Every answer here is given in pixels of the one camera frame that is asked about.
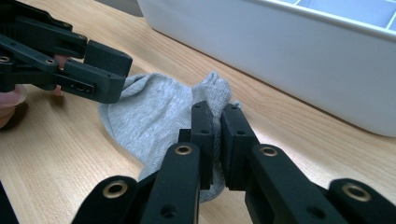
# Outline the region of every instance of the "gray cloth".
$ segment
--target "gray cloth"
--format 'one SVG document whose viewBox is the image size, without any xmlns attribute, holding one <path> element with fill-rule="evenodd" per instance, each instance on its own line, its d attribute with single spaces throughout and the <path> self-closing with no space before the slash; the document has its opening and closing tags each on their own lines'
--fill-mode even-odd
<svg viewBox="0 0 396 224">
<path fill-rule="evenodd" d="M 159 170 L 166 150 L 177 142 L 179 129 L 191 127 L 191 106 L 207 101 L 213 114 L 214 185 L 201 190 L 200 202 L 209 201 L 224 189 L 219 162 L 220 116 L 231 98 L 226 80 L 215 72 L 193 86 L 184 86 L 162 74 L 128 77 L 120 100 L 112 105 L 99 104 L 99 114 L 109 134 L 141 160 L 139 176 Z"/>
</svg>

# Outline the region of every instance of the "wood grain surface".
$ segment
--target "wood grain surface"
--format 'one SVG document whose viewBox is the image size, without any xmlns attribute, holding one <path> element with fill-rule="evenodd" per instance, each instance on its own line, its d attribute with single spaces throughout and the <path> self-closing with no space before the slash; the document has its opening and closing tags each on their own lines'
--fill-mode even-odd
<svg viewBox="0 0 396 224">
<path fill-rule="evenodd" d="M 260 141 L 285 150 L 311 181 L 327 188 L 332 179 L 354 178 L 396 203 L 396 138 L 368 133 L 305 104 L 152 30 L 144 18 L 92 0 L 23 2 L 131 55 L 130 75 L 160 72 L 192 86 L 217 71 Z M 97 103 L 26 88 L 28 98 L 13 127 L 0 132 L 0 178 L 20 223 L 70 223 L 101 180 L 138 177 L 142 164 L 108 135 Z M 249 222 L 243 192 L 225 190 L 200 207 L 199 223 Z"/>
</svg>

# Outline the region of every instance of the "table top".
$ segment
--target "table top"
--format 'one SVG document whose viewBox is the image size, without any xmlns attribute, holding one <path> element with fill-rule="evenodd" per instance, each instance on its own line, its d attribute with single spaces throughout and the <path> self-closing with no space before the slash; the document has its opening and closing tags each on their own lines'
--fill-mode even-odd
<svg viewBox="0 0 396 224">
<path fill-rule="evenodd" d="M 130 75 L 159 72 L 192 86 L 210 71 L 227 79 L 261 143 L 282 148 L 314 183 L 362 181 L 396 203 L 396 138 L 368 133 L 92 0 L 23 1 L 76 33 L 134 58 Z M 90 191 L 142 164 L 106 132 L 97 103 L 26 85 L 11 129 L 0 132 L 0 178 L 20 223 L 69 223 Z M 249 223 L 244 193 L 227 189 L 200 206 L 199 223 Z"/>
</svg>

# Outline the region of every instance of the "white container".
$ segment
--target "white container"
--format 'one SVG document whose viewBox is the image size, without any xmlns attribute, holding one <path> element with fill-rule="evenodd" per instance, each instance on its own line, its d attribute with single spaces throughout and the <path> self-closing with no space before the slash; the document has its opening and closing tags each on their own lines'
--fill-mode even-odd
<svg viewBox="0 0 396 224">
<path fill-rule="evenodd" d="M 138 3 L 159 32 L 363 129 L 396 137 L 396 1 Z"/>
</svg>

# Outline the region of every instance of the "fabric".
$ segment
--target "fabric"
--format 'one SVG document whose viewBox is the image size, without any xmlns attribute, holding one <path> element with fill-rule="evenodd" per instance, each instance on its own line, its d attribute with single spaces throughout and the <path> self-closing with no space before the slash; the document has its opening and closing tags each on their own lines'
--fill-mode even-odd
<svg viewBox="0 0 396 224">
<path fill-rule="evenodd" d="M 177 142 L 179 129 L 191 127 L 191 107 L 207 101 L 213 114 L 214 185 L 201 190 L 200 202 L 209 201 L 224 189 L 221 173 L 220 116 L 231 98 L 226 80 L 210 73 L 204 81 L 187 87 L 162 74 L 128 77 L 120 100 L 99 104 L 99 114 L 109 134 L 143 162 L 143 179 L 161 168 L 166 150 Z"/>
</svg>

